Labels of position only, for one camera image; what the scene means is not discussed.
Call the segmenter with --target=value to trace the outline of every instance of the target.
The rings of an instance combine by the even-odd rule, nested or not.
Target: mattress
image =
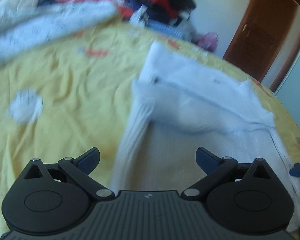
[[[138,78],[156,40],[239,81],[250,79],[263,107],[274,113],[290,158],[300,162],[300,131],[268,89],[190,43],[113,19],[31,49],[0,67],[0,236],[8,231],[1,214],[2,200],[31,158],[56,163],[98,147],[101,161],[90,176],[109,186],[130,113],[131,81]],[[42,113],[37,122],[20,125],[9,115],[10,102],[19,91],[28,89],[42,97]],[[300,239],[300,230],[293,236]]]

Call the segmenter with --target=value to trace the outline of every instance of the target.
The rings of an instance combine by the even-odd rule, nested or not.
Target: ribbed gray panel
[[[98,203],[75,228],[53,236],[11,232],[5,240],[292,240],[281,231],[268,236],[244,236],[222,228],[200,202],[185,201],[175,191],[123,191]]]

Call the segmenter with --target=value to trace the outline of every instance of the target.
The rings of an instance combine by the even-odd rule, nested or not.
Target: pink bag
[[[207,33],[206,35],[198,34],[196,44],[207,51],[214,52],[218,47],[218,40],[217,33]]]

